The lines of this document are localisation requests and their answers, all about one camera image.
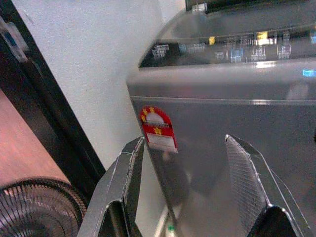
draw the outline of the sticker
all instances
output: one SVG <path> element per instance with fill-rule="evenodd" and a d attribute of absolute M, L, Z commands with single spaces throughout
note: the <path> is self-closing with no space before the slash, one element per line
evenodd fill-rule
<path fill-rule="evenodd" d="M 178 153 L 171 120 L 164 111 L 145 106 L 140 113 L 140 121 L 150 148 Z"/>

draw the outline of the washing machine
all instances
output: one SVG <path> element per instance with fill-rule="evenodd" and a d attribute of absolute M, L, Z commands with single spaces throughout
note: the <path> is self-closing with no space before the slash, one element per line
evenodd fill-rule
<path fill-rule="evenodd" d="M 285 185 L 306 222 L 296 236 L 315 235 L 316 1 L 186 4 L 127 80 L 177 235 L 248 235 L 227 134 L 251 144 Z M 243 208 L 252 214 L 251 201 Z"/>

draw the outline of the mesh panel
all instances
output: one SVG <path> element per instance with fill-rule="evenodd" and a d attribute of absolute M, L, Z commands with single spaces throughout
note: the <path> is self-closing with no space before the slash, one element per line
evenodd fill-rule
<path fill-rule="evenodd" d="M 25 180 L 0 190 L 1 237 L 75 237 L 85 199 L 69 184 Z"/>
<path fill-rule="evenodd" d="M 234 199 L 247 235 L 266 207 L 265 196 L 250 155 L 231 136 L 227 137 L 226 148 Z"/>

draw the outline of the black fan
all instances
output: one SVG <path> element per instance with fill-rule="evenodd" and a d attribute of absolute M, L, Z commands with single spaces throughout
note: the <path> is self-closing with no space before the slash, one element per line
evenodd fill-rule
<path fill-rule="evenodd" d="M 35 178 L 0 189 L 1 237 L 75 237 L 86 199 L 71 185 Z"/>

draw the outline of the black door frame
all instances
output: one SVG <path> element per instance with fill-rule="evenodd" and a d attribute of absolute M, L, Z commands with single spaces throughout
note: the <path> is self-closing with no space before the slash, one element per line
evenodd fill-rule
<path fill-rule="evenodd" d="M 0 2 L 0 16 L 15 24 L 29 48 L 28 61 L 21 63 L 0 35 L 0 89 L 72 185 L 90 199 L 105 169 L 10 0 Z"/>

